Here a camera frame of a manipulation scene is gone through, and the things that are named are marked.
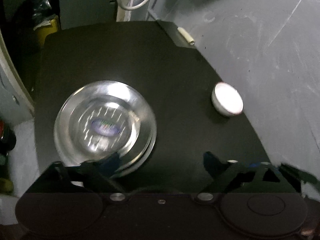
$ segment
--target curved white edge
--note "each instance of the curved white edge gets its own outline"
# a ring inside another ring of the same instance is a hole
[[[13,89],[17,93],[15,96],[17,96],[20,99],[19,100],[20,102],[22,101],[26,105],[31,115],[34,117],[35,115],[34,101],[29,95],[26,87],[22,83],[22,80],[16,68],[13,65],[13,62],[10,58],[7,47],[4,43],[1,31],[0,31],[0,66],[4,71],[4,74],[7,76],[8,80],[10,81],[10,84],[12,85]]]
[[[124,169],[123,171],[116,173],[114,175],[112,175],[110,178],[120,178],[123,177],[125,175],[128,175],[134,171],[136,171],[138,168],[140,168],[140,166],[143,165],[143,163],[148,159],[149,155],[151,154],[153,147],[156,143],[156,137],[157,137],[157,125],[156,125],[156,118],[155,115],[153,114],[154,117],[154,126],[155,126],[155,132],[153,134],[153,137],[148,145],[147,150],[145,151],[145,153],[142,155],[142,157],[139,158],[139,160],[135,163],[133,163],[131,166],[129,166],[128,168]]]

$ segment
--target bolt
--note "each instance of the bolt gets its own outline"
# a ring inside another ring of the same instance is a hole
[[[112,201],[123,201],[125,200],[125,195],[122,193],[113,193],[110,195]]]
[[[213,195],[211,193],[202,192],[198,195],[198,199],[202,201],[209,201],[213,199]]]

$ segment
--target scratched surface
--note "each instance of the scratched surface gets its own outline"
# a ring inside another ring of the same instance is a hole
[[[154,11],[238,89],[273,163],[320,178],[320,0],[157,0]]]

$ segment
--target yellow object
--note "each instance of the yellow object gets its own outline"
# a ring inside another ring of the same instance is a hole
[[[0,192],[1,193],[9,193],[13,191],[13,183],[12,181],[4,178],[0,178]]]
[[[56,16],[53,20],[50,21],[50,25],[39,27],[35,30],[39,45],[42,48],[44,46],[45,38],[51,34],[60,30],[59,17]]]

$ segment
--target white cylindrical object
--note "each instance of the white cylindrical object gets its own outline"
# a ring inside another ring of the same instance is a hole
[[[219,82],[215,85],[211,100],[220,114],[233,116],[242,113],[242,98],[238,91],[227,83]]]
[[[192,36],[182,27],[178,27],[178,32],[186,39],[186,41],[190,45],[195,44],[195,40],[192,38]]]

